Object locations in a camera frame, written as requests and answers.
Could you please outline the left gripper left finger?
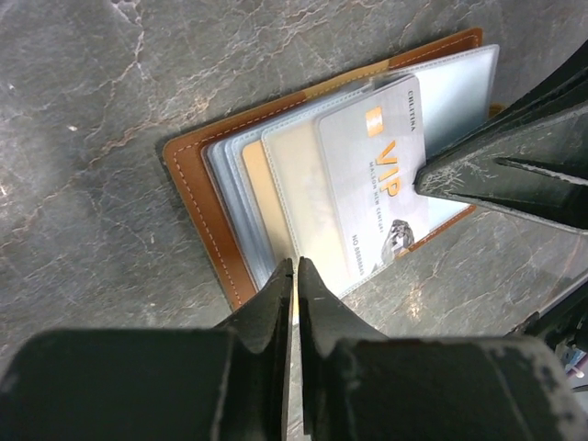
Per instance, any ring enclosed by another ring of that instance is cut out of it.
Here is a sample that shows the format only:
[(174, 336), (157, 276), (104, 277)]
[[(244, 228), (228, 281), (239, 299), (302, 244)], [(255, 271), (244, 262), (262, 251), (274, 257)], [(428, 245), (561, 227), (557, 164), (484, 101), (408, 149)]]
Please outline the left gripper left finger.
[(1, 381), (4, 440), (282, 440), (293, 265), (211, 328), (37, 334)]

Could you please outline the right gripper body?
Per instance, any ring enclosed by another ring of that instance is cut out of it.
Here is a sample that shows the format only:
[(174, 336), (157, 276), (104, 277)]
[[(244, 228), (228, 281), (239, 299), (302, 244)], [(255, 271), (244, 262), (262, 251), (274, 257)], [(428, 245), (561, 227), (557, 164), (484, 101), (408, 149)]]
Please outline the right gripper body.
[(518, 326), (542, 340), (563, 365), (579, 404), (587, 403), (587, 274)]

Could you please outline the brown leather card holder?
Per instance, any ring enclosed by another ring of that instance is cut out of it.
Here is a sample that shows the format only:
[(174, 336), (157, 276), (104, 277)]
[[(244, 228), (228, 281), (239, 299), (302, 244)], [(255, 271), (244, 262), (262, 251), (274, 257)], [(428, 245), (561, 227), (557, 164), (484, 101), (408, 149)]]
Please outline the brown leather card holder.
[(307, 101), (324, 96), (354, 80), (479, 48), (482, 42), (482, 28), (461, 30), (388, 59), (340, 73), (316, 85), (228, 118), (208, 123), (172, 139), (164, 146), (164, 162), (189, 217), (198, 230), (225, 297), (234, 311), (253, 297), (258, 288), (243, 261), (221, 199), (205, 165), (202, 151), (215, 141), (221, 141), (231, 134), (252, 127), (255, 123), (264, 122)]

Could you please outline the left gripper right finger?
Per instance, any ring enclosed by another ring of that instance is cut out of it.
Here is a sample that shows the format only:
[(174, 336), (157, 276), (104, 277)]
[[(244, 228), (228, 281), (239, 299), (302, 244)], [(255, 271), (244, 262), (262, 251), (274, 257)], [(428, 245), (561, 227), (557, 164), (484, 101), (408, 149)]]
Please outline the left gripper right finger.
[(391, 338), (298, 268), (304, 431), (314, 440), (571, 440), (559, 360), (523, 335)]

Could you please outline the silver VIP card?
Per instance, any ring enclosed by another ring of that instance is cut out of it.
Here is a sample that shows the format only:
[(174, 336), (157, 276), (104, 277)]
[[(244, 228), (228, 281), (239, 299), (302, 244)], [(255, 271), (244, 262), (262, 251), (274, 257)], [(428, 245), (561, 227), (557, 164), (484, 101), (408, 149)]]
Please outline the silver VIP card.
[(413, 180), (425, 161), (418, 79), (410, 74), (324, 112), (314, 122), (336, 224), (354, 277), (390, 264), (463, 203), (418, 195)]

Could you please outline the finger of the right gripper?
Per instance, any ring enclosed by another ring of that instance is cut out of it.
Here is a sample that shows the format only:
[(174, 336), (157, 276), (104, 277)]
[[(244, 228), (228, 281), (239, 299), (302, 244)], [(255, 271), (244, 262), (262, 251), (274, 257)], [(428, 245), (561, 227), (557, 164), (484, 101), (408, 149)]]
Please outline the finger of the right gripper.
[(453, 145), (415, 178), (423, 195), (587, 232), (587, 105), (551, 103)]
[(564, 96), (587, 80), (587, 46), (584, 44), (556, 71), (510, 107), (496, 115), (497, 119), (513, 119), (525, 111), (533, 111)]

